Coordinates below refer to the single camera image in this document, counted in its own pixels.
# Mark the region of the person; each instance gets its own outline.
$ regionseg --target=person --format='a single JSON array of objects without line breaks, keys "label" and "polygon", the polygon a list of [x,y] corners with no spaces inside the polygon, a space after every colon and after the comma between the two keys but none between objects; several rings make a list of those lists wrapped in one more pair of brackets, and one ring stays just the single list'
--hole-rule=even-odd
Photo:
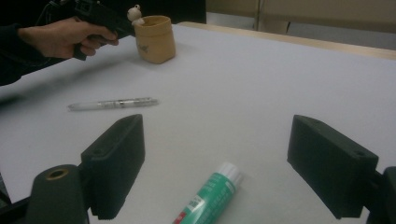
[{"label": "person", "polygon": [[16,82],[29,68],[43,66],[50,58],[72,58],[77,44],[82,53],[93,56],[102,45],[117,46],[119,40],[106,27],[77,17],[44,26],[0,27],[0,85]]}]

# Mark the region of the white pen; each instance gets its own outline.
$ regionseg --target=white pen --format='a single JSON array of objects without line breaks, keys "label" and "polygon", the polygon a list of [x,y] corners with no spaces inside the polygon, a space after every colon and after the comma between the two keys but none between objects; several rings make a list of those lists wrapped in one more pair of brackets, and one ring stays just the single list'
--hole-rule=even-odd
[{"label": "white pen", "polygon": [[95,110],[95,109],[110,109],[110,108],[125,108],[132,106],[147,106],[157,105],[158,100],[151,97],[133,98],[125,100],[113,100],[113,101],[99,101],[99,102],[88,102],[88,103],[77,103],[69,105],[69,109],[76,110]]}]

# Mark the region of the black sleeve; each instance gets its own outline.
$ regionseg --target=black sleeve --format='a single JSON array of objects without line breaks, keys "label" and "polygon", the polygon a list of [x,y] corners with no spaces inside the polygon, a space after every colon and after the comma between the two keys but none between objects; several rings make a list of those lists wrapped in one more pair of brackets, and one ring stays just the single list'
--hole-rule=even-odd
[{"label": "black sleeve", "polygon": [[18,24],[0,27],[0,86],[16,82],[35,66],[50,59],[18,37]]}]

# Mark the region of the table surface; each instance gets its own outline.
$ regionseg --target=table surface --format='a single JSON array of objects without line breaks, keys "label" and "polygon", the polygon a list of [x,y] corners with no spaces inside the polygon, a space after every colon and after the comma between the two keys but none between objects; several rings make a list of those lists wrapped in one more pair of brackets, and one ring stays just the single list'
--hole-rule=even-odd
[{"label": "table surface", "polygon": [[376,49],[376,48],[370,48],[364,46],[355,46],[355,45],[335,43],[335,42],[323,41],[317,39],[308,39],[308,38],[290,36],[290,35],[277,35],[277,34],[270,34],[265,32],[249,31],[249,30],[242,30],[237,28],[217,26],[212,24],[189,22],[189,21],[181,22],[180,25],[223,32],[228,34],[234,34],[234,35],[253,36],[257,38],[282,41],[282,42],[315,47],[320,49],[331,49],[331,50],[343,51],[347,53],[372,56],[376,58],[396,60],[396,50],[392,50],[392,49]]},{"label": "table surface", "polygon": [[[244,180],[217,223],[336,220],[286,162],[292,117],[334,127],[395,165],[396,61],[344,50],[174,25],[176,58],[143,61],[133,37],[86,62],[56,64],[0,88],[0,171],[13,202],[116,120],[142,114],[146,161],[111,222],[172,223],[224,161]],[[77,102],[155,97],[151,107],[68,111]]]}]

